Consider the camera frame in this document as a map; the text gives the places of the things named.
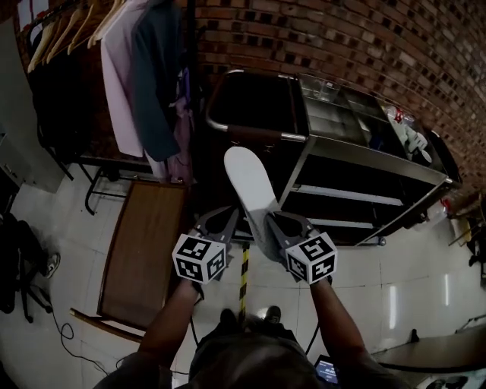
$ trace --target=white marker cube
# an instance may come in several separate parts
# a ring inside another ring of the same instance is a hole
[[[209,283],[226,267],[226,245],[181,234],[172,251],[172,260],[180,277]]]
[[[336,271],[337,249],[324,232],[286,249],[289,271],[298,278],[315,283]]]

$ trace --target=person's right arm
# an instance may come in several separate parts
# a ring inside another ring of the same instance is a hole
[[[407,387],[370,356],[358,327],[326,279],[312,284],[311,293],[320,334],[337,368],[341,387]]]

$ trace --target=clothes hanger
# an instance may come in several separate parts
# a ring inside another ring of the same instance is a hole
[[[93,35],[88,40],[88,49],[91,49],[94,45],[96,45],[96,41],[100,40],[102,36],[99,36],[105,27],[108,27],[110,23],[115,20],[115,16],[117,15],[118,9],[125,3],[125,0],[115,0],[113,3],[112,9],[109,10],[109,13],[105,16],[103,21],[99,24],[99,26],[94,31]]]
[[[68,26],[62,33],[62,35],[59,37],[58,41],[55,43],[54,47],[52,47],[49,55],[47,56],[47,63],[49,64],[51,60],[54,58],[55,55],[60,53],[60,46],[62,44],[62,41],[65,39],[65,37],[68,35],[69,31],[73,28],[73,26],[76,24],[78,20],[80,20],[81,16],[83,14],[83,9],[82,7],[76,8],[71,15],[71,18],[69,19]]]
[[[92,0],[91,2],[88,2],[88,5],[90,6],[90,10],[88,11],[86,19],[84,19],[83,24],[81,24],[80,29],[76,32],[76,35],[74,35],[73,40],[68,46],[68,55],[70,55],[72,51],[76,49],[84,41],[81,40],[81,42],[77,43],[77,41],[81,37],[81,33],[84,32],[87,29],[88,25],[94,21],[95,15],[98,15],[98,13],[100,13],[102,10],[99,0]]]
[[[69,20],[66,16],[61,16],[58,20],[58,28],[54,34],[54,37],[51,39],[51,43],[49,44],[49,46],[47,47],[47,50],[44,52],[44,55],[43,55],[43,59],[42,59],[42,63],[43,65],[46,64],[46,61],[47,61],[47,57],[49,56],[49,53],[51,52],[52,50],[52,47],[54,47],[55,43],[58,41],[59,37],[61,36],[61,34],[63,33],[63,31],[65,30],[66,26],[68,25],[69,23]]]
[[[52,38],[55,35],[57,27],[58,27],[58,21],[56,20],[48,24],[43,29],[43,36],[40,40],[39,45],[36,48],[36,51],[32,56],[32,59],[30,60],[30,64],[27,67],[27,73],[33,71],[36,68],[36,66],[42,61],[43,54],[48,48],[48,46],[50,46],[49,44],[52,42]]]

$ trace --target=person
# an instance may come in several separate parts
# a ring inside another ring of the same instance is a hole
[[[197,286],[183,279],[158,313],[138,351],[95,389],[172,387],[171,364],[185,337],[198,299]],[[326,279],[311,285],[320,333],[336,369],[339,385],[351,387],[407,387],[378,365],[332,286]],[[216,329],[197,347],[187,388],[327,388],[280,320],[280,309],[270,307],[264,320],[250,320],[246,330],[225,309]]]

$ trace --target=wooden table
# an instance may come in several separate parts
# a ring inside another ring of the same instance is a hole
[[[188,226],[186,194],[181,185],[131,185],[106,259],[99,317],[71,310],[74,316],[113,334],[140,340],[104,321],[146,330],[163,307],[173,275],[172,250]]]

